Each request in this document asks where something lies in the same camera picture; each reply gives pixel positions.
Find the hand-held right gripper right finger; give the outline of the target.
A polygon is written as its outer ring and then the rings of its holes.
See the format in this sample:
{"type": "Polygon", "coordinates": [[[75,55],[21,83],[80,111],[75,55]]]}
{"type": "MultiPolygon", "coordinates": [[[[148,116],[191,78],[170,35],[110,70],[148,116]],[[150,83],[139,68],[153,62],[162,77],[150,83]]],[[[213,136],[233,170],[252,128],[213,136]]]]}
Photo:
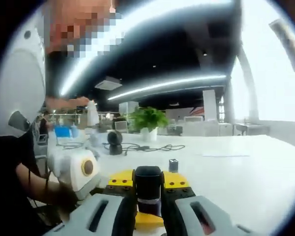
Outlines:
{"type": "Polygon", "coordinates": [[[161,215],[168,236],[257,236],[204,196],[179,173],[161,174],[161,215]]]}

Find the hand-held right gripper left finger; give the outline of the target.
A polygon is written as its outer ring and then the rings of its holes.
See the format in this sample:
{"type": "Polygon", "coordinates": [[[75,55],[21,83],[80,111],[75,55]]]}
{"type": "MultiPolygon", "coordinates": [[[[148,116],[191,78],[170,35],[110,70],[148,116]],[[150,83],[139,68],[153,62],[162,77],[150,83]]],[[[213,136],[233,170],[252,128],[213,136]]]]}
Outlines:
{"type": "Polygon", "coordinates": [[[131,236],[137,215],[135,170],[111,175],[101,193],[85,200],[50,236],[131,236]]]}

